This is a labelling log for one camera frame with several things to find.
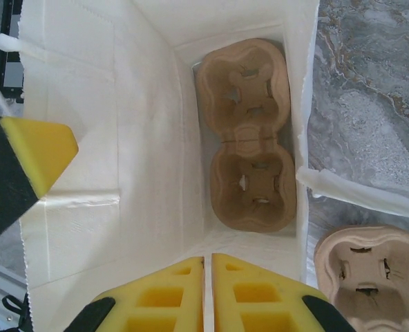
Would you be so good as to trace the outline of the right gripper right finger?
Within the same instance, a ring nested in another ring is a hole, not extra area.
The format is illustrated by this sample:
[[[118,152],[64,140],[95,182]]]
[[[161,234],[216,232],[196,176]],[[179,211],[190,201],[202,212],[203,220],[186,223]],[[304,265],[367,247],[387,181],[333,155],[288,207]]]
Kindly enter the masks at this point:
[[[316,288],[226,254],[211,256],[215,331],[353,331]]]

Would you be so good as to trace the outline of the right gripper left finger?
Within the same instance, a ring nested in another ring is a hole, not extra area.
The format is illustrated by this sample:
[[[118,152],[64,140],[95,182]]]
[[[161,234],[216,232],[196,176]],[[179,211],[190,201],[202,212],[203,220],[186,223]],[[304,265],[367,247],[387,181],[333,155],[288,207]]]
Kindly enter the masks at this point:
[[[191,257],[99,294],[67,331],[203,331],[205,259]]]

